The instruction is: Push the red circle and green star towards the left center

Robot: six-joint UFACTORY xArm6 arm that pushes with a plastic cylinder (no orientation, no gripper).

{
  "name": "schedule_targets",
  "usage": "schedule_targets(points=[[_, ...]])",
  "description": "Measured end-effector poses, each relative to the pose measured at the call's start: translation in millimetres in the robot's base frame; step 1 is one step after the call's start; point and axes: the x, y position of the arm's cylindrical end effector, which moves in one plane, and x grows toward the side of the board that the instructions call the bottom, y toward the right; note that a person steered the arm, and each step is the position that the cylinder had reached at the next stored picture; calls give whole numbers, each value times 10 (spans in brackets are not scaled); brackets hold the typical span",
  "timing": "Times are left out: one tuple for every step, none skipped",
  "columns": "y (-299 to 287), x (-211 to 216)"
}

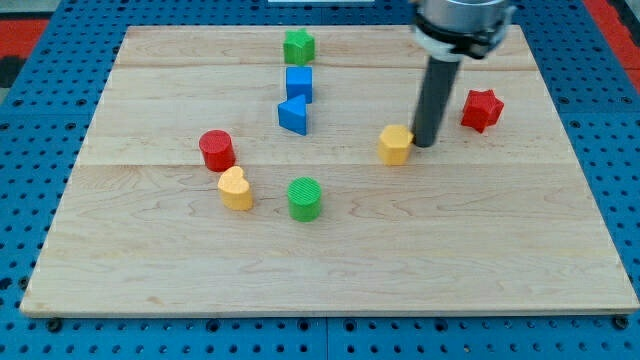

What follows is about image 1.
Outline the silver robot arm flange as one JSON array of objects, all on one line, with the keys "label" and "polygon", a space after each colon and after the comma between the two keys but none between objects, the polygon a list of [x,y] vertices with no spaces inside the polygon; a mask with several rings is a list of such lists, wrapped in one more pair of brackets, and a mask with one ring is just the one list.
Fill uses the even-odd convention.
[{"label": "silver robot arm flange", "polygon": [[504,40],[516,7],[509,0],[417,0],[414,39],[442,62],[484,59]]}]

